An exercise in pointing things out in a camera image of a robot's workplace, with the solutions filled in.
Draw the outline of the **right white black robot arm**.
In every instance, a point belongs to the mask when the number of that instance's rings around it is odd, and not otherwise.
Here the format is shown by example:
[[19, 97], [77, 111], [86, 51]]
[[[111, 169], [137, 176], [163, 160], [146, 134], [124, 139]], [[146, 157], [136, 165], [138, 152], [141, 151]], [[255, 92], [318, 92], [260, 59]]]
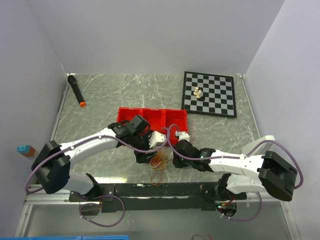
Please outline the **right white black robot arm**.
[[[280, 147], [292, 164], [274, 151], [254, 154], [263, 144]], [[176, 168], [191, 166], [200, 172], [223, 173], [226, 177], [218, 187], [219, 196], [230, 199], [240, 193], [268, 193], [280, 201], [290, 202], [302, 172], [292, 154], [275, 140], [265, 139], [247, 154], [234, 154], [213, 148], [197, 149], [187, 140], [180, 140], [171, 147]]]

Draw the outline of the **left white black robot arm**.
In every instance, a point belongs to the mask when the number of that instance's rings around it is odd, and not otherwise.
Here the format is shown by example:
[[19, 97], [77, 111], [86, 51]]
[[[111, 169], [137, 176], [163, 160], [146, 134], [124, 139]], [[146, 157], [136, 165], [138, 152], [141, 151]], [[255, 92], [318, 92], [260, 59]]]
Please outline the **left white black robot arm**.
[[54, 140], [46, 143], [33, 165], [32, 176], [36, 177], [47, 194], [69, 190], [80, 194], [87, 201], [103, 195], [102, 187], [89, 173], [75, 172], [75, 165], [100, 152], [121, 146], [134, 151], [137, 163], [149, 163], [166, 136], [151, 129], [141, 115], [132, 120], [113, 122], [90, 136], [72, 142], [58, 144]]

